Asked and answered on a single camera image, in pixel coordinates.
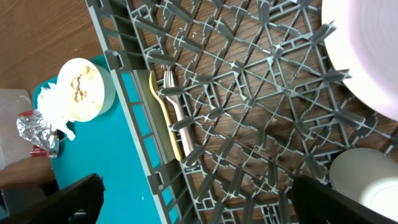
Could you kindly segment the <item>yellow plastic spoon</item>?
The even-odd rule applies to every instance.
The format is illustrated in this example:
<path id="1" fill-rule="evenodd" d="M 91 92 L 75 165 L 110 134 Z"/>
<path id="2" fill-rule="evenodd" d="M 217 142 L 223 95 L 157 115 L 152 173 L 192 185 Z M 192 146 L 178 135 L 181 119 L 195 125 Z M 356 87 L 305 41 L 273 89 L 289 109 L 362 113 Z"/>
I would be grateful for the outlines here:
<path id="1" fill-rule="evenodd" d="M 150 91 L 151 91 L 152 95 L 155 97 L 155 99 L 157 100 L 157 102 L 159 103 L 159 105 L 161 107 L 162 115 L 163 115 L 165 123 L 166 123 L 166 128 L 167 128 L 167 131 L 169 134 L 169 139 L 170 139 L 170 143 L 172 145 L 172 149 L 173 149 L 175 158 L 176 158 L 176 160 L 181 161 L 182 153 L 180 150 L 180 146 L 179 146 L 179 143 L 177 142 L 177 137 L 176 137 L 175 133 L 173 131 L 171 131 L 169 128 L 169 126 L 171 125 L 170 115 L 169 115 L 169 112 L 167 110 L 164 100 L 159 96 L 159 93 L 158 93 L 159 87 L 157 84 L 155 71 L 153 71 L 153 70 L 150 71 L 149 86 L 150 86 Z"/>

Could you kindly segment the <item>cream bowl with peanuts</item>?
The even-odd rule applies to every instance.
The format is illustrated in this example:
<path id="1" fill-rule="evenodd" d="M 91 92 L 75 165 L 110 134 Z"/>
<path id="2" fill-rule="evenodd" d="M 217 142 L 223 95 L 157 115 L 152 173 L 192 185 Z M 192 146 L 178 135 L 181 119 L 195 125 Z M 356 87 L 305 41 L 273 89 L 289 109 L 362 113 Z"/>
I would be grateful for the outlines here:
<path id="1" fill-rule="evenodd" d="M 116 88 L 103 66 L 73 58 L 58 73 L 57 93 L 69 121 L 88 122 L 112 107 Z"/>

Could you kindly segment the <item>pink round plate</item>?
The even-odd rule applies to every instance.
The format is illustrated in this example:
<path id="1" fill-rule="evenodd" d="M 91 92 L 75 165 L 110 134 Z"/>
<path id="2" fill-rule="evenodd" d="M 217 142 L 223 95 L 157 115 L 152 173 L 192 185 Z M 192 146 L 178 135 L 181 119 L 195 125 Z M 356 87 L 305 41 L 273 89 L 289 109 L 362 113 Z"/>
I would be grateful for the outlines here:
<path id="1" fill-rule="evenodd" d="M 365 105 L 397 119 L 397 0 L 323 0 L 322 22 L 336 27 L 326 49 L 344 84 Z"/>

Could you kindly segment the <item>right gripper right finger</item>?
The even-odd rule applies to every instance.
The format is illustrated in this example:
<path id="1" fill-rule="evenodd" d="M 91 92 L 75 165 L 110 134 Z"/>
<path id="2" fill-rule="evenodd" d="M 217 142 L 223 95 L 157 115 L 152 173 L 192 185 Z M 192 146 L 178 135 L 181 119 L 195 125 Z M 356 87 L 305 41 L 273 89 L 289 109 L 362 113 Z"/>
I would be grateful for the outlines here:
<path id="1" fill-rule="evenodd" d="M 301 224 L 395 223 L 306 175 L 294 179 L 290 199 Z"/>

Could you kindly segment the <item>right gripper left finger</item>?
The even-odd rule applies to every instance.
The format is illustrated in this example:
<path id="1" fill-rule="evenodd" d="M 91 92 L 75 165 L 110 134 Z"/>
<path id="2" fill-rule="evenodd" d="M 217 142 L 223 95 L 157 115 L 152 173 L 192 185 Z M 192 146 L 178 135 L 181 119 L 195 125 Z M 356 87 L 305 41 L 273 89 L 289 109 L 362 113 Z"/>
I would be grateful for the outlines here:
<path id="1" fill-rule="evenodd" d="M 103 179 L 90 174 L 1 223 L 96 223 L 104 204 L 104 191 Z"/>

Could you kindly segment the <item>white paper cup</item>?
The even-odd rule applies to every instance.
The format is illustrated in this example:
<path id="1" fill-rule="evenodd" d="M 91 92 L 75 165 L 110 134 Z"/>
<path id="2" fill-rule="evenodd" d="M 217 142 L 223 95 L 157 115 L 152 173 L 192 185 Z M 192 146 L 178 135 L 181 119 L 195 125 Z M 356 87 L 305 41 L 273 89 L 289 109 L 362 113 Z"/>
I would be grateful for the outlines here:
<path id="1" fill-rule="evenodd" d="M 349 149 L 331 163 L 329 179 L 337 192 L 397 221 L 397 162 L 384 153 Z"/>

